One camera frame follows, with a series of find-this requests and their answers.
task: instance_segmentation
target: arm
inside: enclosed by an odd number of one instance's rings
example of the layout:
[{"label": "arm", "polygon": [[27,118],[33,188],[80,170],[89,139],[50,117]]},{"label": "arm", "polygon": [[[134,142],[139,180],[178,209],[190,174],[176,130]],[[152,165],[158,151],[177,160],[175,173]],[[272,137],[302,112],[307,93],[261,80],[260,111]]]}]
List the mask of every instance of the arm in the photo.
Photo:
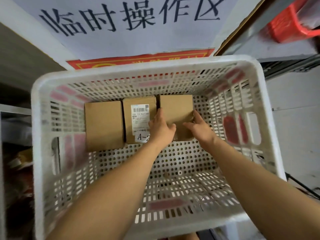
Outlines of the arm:
[{"label": "arm", "polygon": [[320,239],[320,205],[286,181],[246,159],[194,111],[185,123],[218,163],[236,197],[266,239]]},{"label": "arm", "polygon": [[48,240],[122,239],[143,196],[152,164],[172,142],[176,126],[166,125],[162,109],[149,122],[150,139],[125,163],[90,185],[74,202]]}]

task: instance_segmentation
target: left hand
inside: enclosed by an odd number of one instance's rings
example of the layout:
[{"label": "left hand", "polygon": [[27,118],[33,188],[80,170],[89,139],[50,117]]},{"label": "left hand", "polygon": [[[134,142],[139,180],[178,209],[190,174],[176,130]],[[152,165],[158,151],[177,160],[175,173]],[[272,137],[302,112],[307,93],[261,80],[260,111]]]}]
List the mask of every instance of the left hand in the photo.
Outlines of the left hand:
[{"label": "left hand", "polygon": [[149,121],[150,139],[149,143],[154,143],[160,150],[167,147],[174,138],[176,125],[167,126],[163,114],[163,109],[158,109],[158,112],[153,120]]}]

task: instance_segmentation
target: perforated basket wall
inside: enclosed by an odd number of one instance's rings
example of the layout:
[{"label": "perforated basket wall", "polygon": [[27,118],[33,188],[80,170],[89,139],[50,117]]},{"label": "perforated basket wall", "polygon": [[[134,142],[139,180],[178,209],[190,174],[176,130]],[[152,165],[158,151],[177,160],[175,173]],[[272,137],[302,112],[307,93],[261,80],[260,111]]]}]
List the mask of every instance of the perforated basket wall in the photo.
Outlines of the perforated basket wall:
[{"label": "perforated basket wall", "polygon": [[[248,56],[50,73],[32,89],[37,239],[45,238],[89,184],[141,147],[86,153],[84,103],[157,94],[192,94],[194,108],[217,135],[285,178],[263,71]],[[216,168],[195,139],[168,145],[153,164],[126,237],[157,239],[246,218]]]}]

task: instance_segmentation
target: forearm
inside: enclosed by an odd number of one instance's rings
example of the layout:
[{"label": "forearm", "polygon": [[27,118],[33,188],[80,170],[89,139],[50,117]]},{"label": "forearm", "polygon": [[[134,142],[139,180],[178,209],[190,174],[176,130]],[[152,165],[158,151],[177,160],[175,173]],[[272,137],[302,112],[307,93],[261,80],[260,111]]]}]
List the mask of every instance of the forearm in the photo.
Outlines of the forearm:
[{"label": "forearm", "polygon": [[212,141],[209,153],[267,239],[320,239],[318,203],[218,137]]},{"label": "forearm", "polygon": [[133,221],[160,150],[146,143],[124,164],[90,185],[49,239],[121,239]]}]

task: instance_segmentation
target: cardboard box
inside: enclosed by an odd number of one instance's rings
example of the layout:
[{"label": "cardboard box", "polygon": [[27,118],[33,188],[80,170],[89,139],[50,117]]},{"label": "cardboard box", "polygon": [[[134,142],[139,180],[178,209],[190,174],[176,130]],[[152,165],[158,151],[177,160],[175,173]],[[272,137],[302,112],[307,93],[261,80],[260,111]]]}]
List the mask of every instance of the cardboard box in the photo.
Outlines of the cardboard box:
[{"label": "cardboard box", "polygon": [[121,101],[86,103],[84,112],[89,152],[124,147]]},{"label": "cardboard box", "polygon": [[123,112],[126,142],[137,144],[135,133],[139,130],[149,130],[148,122],[157,114],[155,96],[128,97],[123,100]]},{"label": "cardboard box", "polygon": [[163,109],[168,125],[176,124],[174,141],[189,141],[193,135],[182,123],[193,122],[192,95],[160,95],[160,107]]}]

